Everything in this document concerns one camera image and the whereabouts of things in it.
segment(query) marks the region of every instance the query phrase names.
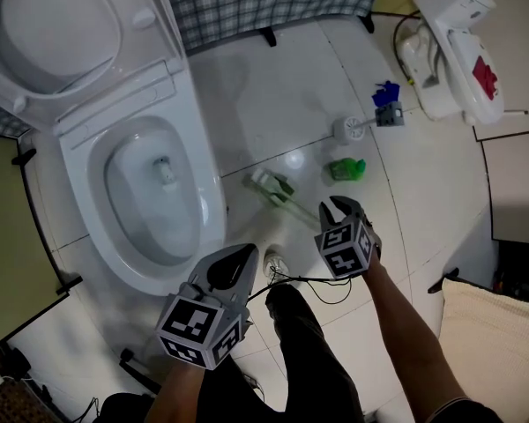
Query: beige towel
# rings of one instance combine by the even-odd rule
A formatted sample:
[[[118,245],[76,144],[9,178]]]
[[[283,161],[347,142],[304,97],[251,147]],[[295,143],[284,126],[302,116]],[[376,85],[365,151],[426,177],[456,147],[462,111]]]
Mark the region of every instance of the beige towel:
[[[443,282],[439,338],[465,393],[504,423],[529,422],[529,304]]]

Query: toilet seat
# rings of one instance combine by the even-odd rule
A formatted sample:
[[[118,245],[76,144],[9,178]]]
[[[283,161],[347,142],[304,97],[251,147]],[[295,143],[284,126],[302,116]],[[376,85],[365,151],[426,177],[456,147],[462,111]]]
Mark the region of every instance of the toilet seat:
[[[177,293],[223,246],[220,177],[168,0],[0,0],[0,106],[59,137],[86,228],[128,285]],[[139,175],[158,160],[174,187]]]

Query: white appliance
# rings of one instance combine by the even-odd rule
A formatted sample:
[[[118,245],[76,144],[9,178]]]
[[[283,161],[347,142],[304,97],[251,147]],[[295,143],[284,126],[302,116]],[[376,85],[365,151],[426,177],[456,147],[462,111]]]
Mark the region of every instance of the white appliance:
[[[398,52],[425,113],[438,120],[462,111],[471,124],[497,122],[504,109],[502,87],[492,58],[470,31],[495,8],[494,1],[414,2],[422,22]]]
[[[168,0],[0,0],[0,105],[59,137],[93,243],[176,293],[223,246],[225,204]]]

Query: person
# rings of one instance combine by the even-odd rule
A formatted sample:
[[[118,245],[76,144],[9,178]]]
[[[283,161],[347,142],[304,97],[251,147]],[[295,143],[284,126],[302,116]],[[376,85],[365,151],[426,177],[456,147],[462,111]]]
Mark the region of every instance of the person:
[[[273,252],[265,257],[264,272],[270,284],[289,276],[286,263]],[[376,250],[362,277],[415,421],[501,423],[493,411],[470,400],[458,385],[436,336],[394,285]],[[275,412],[263,403],[228,357],[213,371],[177,362],[145,422],[363,422],[354,383],[329,348],[300,292],[287,283],[273,286],[266,306],[286,362],[288,398],[284,412]]]

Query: shoe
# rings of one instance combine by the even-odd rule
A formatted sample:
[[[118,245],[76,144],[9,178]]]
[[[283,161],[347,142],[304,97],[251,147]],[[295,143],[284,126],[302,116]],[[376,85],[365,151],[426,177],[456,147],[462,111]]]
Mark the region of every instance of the shoe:
[[[268,279],[269,286],[290,276],[290,270],[286,262],[273,250],[267,251],[264,255],[263,273]]]

